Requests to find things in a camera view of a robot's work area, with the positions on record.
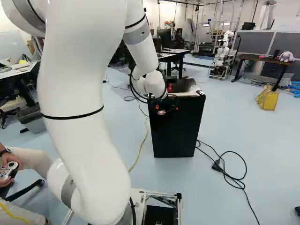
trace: table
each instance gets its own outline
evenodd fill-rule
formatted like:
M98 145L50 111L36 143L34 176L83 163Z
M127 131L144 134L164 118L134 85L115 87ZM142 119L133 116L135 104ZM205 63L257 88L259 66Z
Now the table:
M20 92L20 96L22 96L26 102L28 107L34 106L36 103L34 99L31 97L28 88L23 80L23 76L32 72L32 70L36 67L38 62L33 62L28 67L20 68L18 70L10 70L7 72L0 73L0 80L2 79L12 79L15 80L15 86Z
M182 78L182 69L183 69L183 58L186 54L190 53L192 50L189 49L176 49L176 48L163 48L162 49L162 53L166 53L166 54L173 54L176 55L176 59L175 61L179 61L179 76L178 78L181 79ZM171 75L171 62L172 61L168 61L168 75Z
M276 81L276 84L273 86L272 88L272 91L276 91L279 84L280 84L280 81L283 77L283 75L285 74L285 71L287 69L287 66L291 65L292 63L291 62L281 62L277 59L272 59L272 58L259 58L259 55L253 55L253 54L241 54L239 56L239 65L238 65L238 68L236 70L236 74L235 74L235 77L231 80L231 82L235 82L237 80L239 80L241 78L240 76L240 69L243 65L243 62L245 60L255 60L255 61L262 61L262 62L269 62L269 63L276 63L276 64L280 64L282 65L282 71L281 71L281 74L279 76L279 78L277 79Z

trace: yellow bag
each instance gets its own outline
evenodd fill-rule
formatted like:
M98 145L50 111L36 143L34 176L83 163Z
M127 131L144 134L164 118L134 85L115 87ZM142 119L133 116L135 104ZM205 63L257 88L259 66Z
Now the yellow bag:
M261 109L275 110L278 101L279 92L272 91L271 85L265 85L264 90L256 97L256 101Z

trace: table leg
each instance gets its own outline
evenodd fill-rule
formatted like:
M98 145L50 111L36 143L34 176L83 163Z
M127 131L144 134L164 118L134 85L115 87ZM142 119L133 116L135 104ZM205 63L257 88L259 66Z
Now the table leg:
M280 84L280 81L281 81L283 75L285 74L286 68L287 68L287 65L282 65L282 71L281 71L281 74L280 74L280 76L279 76L279 78L278 78L276 84L273 86L272 91L276 91L276 90L277 90L277 88L278 88L278 86L279 86L279 84Z
M26 87L26 84L25 82L21 79L21 80L18 80L16 83L15 83L17 89L19 90L20 92L20 96L22 96L26 102L27 102L27 106L28 107L32 107L32 106L35 106L36 103L35 101L32 99L29 91L28 91L28 88Z
M171 76L171 62L167 62L167 76Z
M239 65L238 65L238 68L237 68L237 70L236 70L235 77L231 80L231 82L235 82L235 81L237 81L237 80L240 79L240 69L241 69L241 67L242 67L242 65L243 65L243 61L244 61L244 60L240 60L240 61L239 61Z
M179 75L178 78L182 78L182 70L183 70L183 57L179 60Z

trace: wristwatch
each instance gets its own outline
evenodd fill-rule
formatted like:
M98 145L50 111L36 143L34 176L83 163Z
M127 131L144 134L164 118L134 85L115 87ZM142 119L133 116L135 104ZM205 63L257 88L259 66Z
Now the wristwatch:
M4 153L11 153L11 150L9 150L8 148L5 148L3 151L0 151L0 157L2 157L2 155Z

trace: blue object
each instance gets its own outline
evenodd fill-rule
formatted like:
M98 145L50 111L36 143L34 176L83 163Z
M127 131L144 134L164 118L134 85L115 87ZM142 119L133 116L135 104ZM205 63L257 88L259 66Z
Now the blue object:
M291 89L290 92L295 94L295 98L300 98L300 82L299 81L292 81L294 85L288 85L287 88Z

